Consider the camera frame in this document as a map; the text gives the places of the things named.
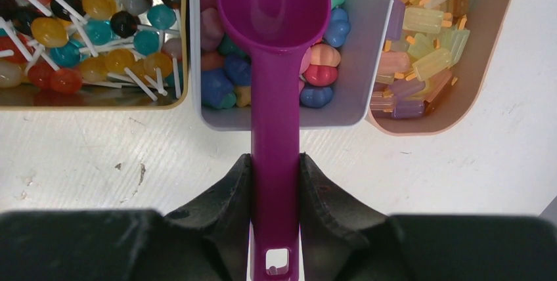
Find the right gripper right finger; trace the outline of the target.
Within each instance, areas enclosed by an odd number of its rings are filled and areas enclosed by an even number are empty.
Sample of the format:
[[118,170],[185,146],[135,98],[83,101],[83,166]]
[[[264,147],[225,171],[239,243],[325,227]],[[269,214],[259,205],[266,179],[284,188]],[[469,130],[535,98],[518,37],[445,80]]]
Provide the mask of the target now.
[[300,157],[306,280],[555,280],[556,227],[538,217],[384,215]]

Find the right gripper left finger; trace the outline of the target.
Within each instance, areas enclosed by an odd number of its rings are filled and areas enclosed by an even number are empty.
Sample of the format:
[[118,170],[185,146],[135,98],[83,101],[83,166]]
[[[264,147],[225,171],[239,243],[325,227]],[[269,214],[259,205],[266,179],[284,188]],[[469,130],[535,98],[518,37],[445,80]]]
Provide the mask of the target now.
[[245,280],[251,158],[189,203],[1,214],[2,280]]

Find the magenta plastic scoop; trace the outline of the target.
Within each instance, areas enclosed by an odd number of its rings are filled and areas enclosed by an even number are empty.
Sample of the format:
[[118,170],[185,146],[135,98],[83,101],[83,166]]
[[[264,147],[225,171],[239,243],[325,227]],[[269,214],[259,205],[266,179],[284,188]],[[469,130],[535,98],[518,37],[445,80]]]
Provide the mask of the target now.
[[218,0],[225,31],[252,60],[253,280],[299,278],[302,58],[328,26],[330,0]]

